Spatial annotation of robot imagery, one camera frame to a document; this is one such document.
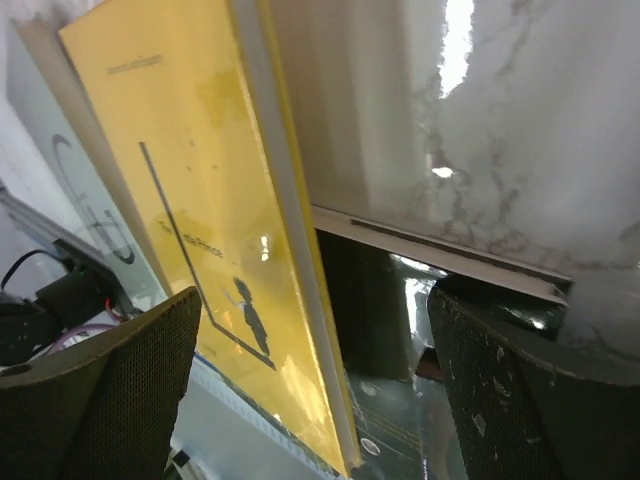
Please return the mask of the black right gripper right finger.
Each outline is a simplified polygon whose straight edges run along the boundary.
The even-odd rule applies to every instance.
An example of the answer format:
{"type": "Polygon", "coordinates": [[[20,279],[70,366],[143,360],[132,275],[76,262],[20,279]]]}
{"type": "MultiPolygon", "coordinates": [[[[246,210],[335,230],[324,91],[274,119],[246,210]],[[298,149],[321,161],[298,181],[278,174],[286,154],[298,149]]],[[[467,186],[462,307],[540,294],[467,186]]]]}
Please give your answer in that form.
{"type": "Polygon", "coordinates": [[[563,310],[492,285],[437,285],[431,329],[472,479],[635,479],[639,358],[558,340],[563,310]]]}

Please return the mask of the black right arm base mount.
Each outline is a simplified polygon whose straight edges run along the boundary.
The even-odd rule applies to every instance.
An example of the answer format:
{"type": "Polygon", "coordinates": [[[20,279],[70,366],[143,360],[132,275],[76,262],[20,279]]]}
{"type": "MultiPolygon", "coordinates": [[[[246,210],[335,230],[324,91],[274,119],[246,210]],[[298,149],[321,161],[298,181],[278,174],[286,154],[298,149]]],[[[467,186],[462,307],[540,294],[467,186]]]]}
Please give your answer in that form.
{"type": "Polygon", "coordinates": [[[109,271],[77,267],[41,288],[35,298],[1,292],[1,365],[14,366],[101,313],[122,320],[135,307],[109,271]]]}

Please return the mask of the yellow Little Prince book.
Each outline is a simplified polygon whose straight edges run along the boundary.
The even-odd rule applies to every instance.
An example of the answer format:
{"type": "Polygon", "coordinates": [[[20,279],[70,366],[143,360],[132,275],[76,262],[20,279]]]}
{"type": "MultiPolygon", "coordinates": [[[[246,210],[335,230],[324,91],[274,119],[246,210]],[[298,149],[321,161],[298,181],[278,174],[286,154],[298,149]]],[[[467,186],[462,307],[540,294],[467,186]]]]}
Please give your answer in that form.
{"type": "Polygon", "coordinates": [[[308,452],[362,462],[270,5],[106,1],[60,31],[197,354],[308,452]]]}

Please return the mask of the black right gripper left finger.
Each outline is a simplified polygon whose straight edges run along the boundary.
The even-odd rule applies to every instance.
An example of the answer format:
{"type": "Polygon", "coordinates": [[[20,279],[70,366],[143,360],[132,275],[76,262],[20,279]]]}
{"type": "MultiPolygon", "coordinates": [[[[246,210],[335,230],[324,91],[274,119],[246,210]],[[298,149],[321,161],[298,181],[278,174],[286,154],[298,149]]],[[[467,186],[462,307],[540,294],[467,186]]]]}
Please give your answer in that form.
{"type": "Polygon", "coordinates": [[[162,478],[200,318],[200,295],[188,287],[104,333],[2,370],[2,478],[162,478]]]}

